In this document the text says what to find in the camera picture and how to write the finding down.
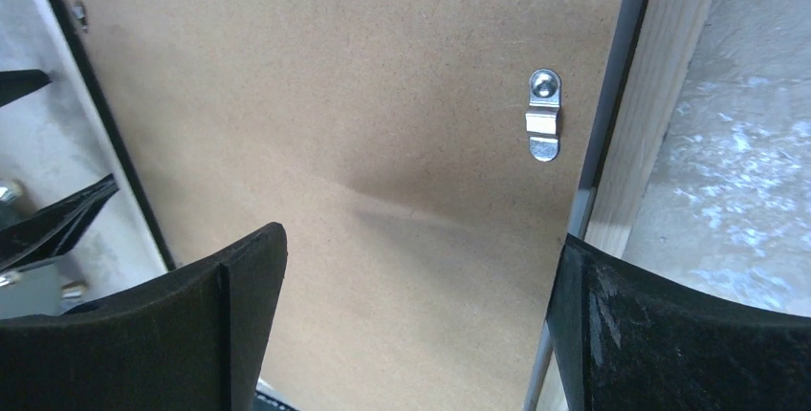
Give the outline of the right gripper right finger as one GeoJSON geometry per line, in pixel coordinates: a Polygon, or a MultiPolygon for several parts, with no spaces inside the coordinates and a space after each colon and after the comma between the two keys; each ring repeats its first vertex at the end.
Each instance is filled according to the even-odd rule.
{"type": "Polygon", "coordinates": [[[572,410],[806,410],[810,321],[683,286],[568,236],[546,315],[572,410]]]}

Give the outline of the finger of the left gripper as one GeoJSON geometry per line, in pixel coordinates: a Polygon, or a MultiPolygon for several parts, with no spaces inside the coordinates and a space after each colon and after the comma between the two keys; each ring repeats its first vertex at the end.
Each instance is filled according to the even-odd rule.
{"type": "Polygon", "coordinates": [[[1,106],[38,91],[50,83],[50,77],[38,69],[2,71],[0,74],[1,106]]]}
{"type": "Polygon", "coordinates": [[[1,227],[1,270],[24,268],[70,252],[118,191],[115,177],[109,174],[28,219],[1,227]]]}

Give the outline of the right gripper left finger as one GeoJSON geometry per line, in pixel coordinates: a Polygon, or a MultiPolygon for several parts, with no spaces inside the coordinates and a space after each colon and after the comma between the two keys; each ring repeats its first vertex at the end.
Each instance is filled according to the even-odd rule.
{"type": "Polygon", "coordinates": [[[5,410],[249,410],[288,258],[270,223],[61,315],[1,323],[5,410]]]}

